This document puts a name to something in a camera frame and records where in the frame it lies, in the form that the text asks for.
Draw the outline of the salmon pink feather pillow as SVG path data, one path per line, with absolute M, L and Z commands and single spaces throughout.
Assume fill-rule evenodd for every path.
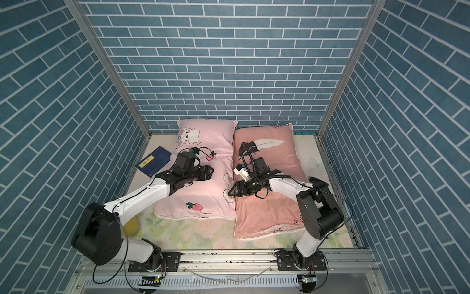
M 262 157 L 270 169 L 280 170 L 300 182 L 307 181 L 296 153 L 291 124 L 235 131 L 234 167 L 242 163 L 239 149 L 243 142 L 254 142 L 255 146 L 251 148 L 253 158 Z M 263 189 L 257 196 L 236 198 L 235 238 L 239 240 L 254 240 L 303 228 L 297 202 L 283 194 Z

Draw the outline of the light pink cartoon pillow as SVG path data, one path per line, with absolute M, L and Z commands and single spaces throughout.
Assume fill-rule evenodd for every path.
M 228 192 L 234 185 L 237 121 L 188 119 L 177 125 L 175 149 L 165 168 L 187 179 L 182 188 L 154 205 L 154 214 L 166 219 L 235 219 L 235 199 Z

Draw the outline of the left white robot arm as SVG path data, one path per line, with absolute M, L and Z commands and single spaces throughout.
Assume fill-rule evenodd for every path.
M 88 205 L 72 237 L 72 247 L 97 266 L 108 262 L 135 262 L 145 271 L 162 267 L 161 249 L 148 240 L 131 240 L 124 225 L 138 213 L 195 181 L 210 180 L 209 165 L 158 173 L 143 187 L 104 205 Z

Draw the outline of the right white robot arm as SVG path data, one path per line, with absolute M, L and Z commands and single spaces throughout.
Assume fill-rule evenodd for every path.
M 314 258 L 319 256 L 322 242 L 346 222 L 328 183 L 314 177 L 304 183 L 280 170 L 273 170 L 255 175 L 247 181 L 238 181 L 228 194 L 231 197 L 243 197 L 255 195 L 264 188 L 297 202 L 305 232 L 293 246 L 291 258 L 300 270 L 312 268 Z

